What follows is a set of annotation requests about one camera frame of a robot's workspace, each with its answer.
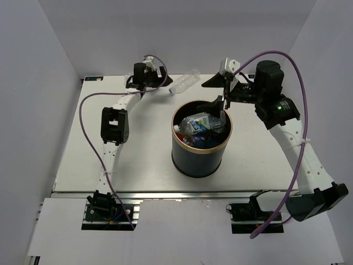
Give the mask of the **bottle white green blue label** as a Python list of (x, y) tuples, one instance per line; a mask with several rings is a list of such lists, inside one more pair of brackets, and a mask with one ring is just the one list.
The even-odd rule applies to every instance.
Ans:
[(226, 115), (224, 111), (221, 111), (219, 118), (209, 113), (202, 112), (187, 116), (180, 122), (179, 125), (174, 125), (173, 129), (175, 133), (190, 136), (222, 128), (225, 124)]

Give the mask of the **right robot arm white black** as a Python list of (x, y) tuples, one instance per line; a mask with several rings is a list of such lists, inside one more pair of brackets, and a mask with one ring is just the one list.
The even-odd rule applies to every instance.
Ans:
[(223, 95), (200, 109), (215, 114), (220, 108), (229, 108), (231, 102), (254, 104), (257, 116), (294, 172), (291, 184), (298, 186), (299, 194), (286, 192), (280, 210), (286, 210), (296, 221), (304, 221), (335, 207), (348, 195), (348, 188), (335, 183), (322, 166), (307, 138), (307, 120), (301, 120), (294, 102), (282, 94), (281, 66), (275, 61), (260, 61), (248, 85), (238, 82), (238, 66), (236, 60), (223, 61), (219, 72), (202, 84), (205, 88), (223, 88)]

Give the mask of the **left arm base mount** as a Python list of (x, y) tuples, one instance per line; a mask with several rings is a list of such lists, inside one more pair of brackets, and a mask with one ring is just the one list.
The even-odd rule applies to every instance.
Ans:
[(87, 196), (82, 230), (90, 231), (133, 231), (134, 204), (122, 204), (111, 193), (100, 193), (96, 190)]

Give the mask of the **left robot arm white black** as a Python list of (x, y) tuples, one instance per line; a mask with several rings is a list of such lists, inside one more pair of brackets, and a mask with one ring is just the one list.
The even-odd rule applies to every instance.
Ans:
[(100, 136), (104, 166), (98, 184), (98, 190), (102, 193), (111, 191), (115, 164), (129, 138), (128, 114), (147, 92), (166, 87), (173, 81), (164, 65), (156, 68), (154, 59), (153, 56), (146, 56), (143, 62), (135, 63), (133, 75), (127, 79), (121, 98), (113, 106), (102, 110)]

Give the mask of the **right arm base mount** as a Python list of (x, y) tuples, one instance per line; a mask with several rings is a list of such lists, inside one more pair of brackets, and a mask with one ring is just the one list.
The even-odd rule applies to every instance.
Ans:
[(233, 234), (251, 234), (269, 219), (284, 196), (284, 192), (261, 190), (246, 202), (232, 202), (225, 209), (231, 215)]

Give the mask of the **clear crushed bottle white cap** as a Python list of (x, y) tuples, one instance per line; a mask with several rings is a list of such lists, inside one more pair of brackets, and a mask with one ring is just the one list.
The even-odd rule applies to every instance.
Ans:
[(169, 88), (169, 93), (171, 95), (181, 94), (195, 85), (199, 80), (200, 72), (197, 69), (192, 69), (173, 82), (172, 86)]

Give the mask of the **clear bottle white blue cap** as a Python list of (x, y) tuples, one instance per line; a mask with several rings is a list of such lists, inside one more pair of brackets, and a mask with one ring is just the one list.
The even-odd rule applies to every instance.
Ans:
[(133, 87), (133, 74), (132, 73), (128, 73), (127, 75), (125, 75), (124, 85), (125, 85), (125, 88), (127, 88), (127, 89)]

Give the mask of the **blue label water bottle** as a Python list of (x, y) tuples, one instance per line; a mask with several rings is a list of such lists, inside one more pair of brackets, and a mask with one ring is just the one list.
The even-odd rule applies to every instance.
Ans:
[(196, 134), (196, 135), (185, 135), (182, 139), (182, 142), (190, 147), (196, 149), (206, 149), (208, 143), (207, 135)]

